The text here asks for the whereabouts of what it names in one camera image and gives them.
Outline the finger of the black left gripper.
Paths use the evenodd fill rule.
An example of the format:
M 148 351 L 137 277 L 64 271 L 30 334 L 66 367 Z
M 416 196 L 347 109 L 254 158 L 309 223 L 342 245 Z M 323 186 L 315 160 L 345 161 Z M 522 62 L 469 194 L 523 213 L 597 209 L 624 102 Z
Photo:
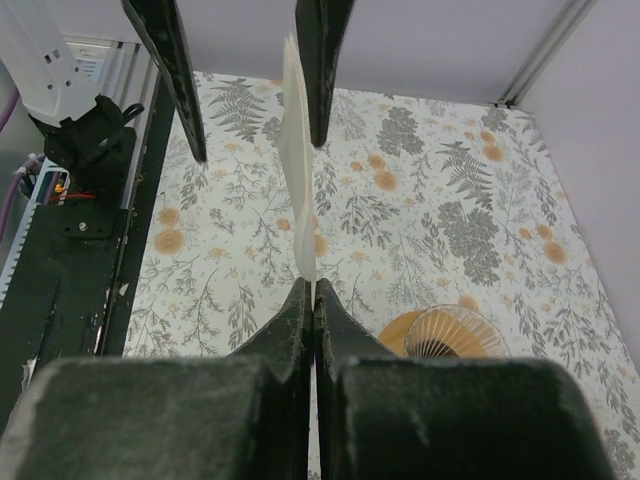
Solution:
M 169 88 L 194 160 L 206 163 L 204 123 L 178 2 L 123 0 L 121 4 Z
M 315 148 L 327 140 L 339 55 L 354 4 L 354 0 L 296 2 L 296 32 Z

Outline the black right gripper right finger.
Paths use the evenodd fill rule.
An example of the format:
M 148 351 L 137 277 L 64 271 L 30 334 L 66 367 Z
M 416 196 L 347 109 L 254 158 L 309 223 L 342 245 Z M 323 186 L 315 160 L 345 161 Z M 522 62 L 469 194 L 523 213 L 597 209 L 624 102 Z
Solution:
M 584 396 L 541 359 L 401 358 L 316 287 L 325 479 L 611 479 Z

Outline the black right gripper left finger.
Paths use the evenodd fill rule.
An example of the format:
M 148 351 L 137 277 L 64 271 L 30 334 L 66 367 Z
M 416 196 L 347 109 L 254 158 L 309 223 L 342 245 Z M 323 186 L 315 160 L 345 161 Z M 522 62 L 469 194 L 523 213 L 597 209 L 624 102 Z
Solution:
M 303 479 L 310 286 L 225 357 L 74 358 L 41 371 L 1 440 L 5 479 Z

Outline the round wooden dripper base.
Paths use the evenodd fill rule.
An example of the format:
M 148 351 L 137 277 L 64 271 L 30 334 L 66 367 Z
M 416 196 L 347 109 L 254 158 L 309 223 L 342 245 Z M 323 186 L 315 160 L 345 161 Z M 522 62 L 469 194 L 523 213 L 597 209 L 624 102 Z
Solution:
M 398 356 L 424 357 L 428 340 L 426 313 L 415 310 L 400 315 L 383 328 L 379 342 Z

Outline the clear glass dripper cone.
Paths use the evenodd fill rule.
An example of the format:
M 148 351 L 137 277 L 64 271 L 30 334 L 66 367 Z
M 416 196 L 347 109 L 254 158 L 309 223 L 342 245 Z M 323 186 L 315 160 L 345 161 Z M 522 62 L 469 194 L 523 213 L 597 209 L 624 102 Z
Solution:
M 407 357 L 501 358 L 510 350 L 497 328 L 459 305 L 438 305 L 418 314 L 403 343 Z

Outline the white paper coffee filter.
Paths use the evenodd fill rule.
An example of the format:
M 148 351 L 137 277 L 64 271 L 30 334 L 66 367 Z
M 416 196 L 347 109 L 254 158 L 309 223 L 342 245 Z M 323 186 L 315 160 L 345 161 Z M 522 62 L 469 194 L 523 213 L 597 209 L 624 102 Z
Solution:
M 293 253 L 299 275 L 316 296 L 315 227 L 312 202 L 312 156 L 308 100 L 296 36 L 288 34 L 283 50 L 283 117 L 277 150 L 294 213 Z

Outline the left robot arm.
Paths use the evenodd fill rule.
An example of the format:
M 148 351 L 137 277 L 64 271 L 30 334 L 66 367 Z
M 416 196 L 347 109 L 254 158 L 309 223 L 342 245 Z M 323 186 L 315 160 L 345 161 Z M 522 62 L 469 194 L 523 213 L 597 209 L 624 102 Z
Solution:
M 174 1 L 125 1 L 123 10 L 169 87 L 195 160 L 207 160 L 206 140 L 189 47 Z M 279 159 L 293 204 L 311 197 L 312 151 L 327 138 L 338 57 L 353 4 L 300 1 L 296 31 L 283 53 L 284 114 Z M 45 139 L 44 152 L 66 169 L 75 187 L 103 208 L 117 208 L 134 142 L 129 122 L 144 108 L 121 109 L 83 73 L 40 1 L 1 4 L 1 61 Z

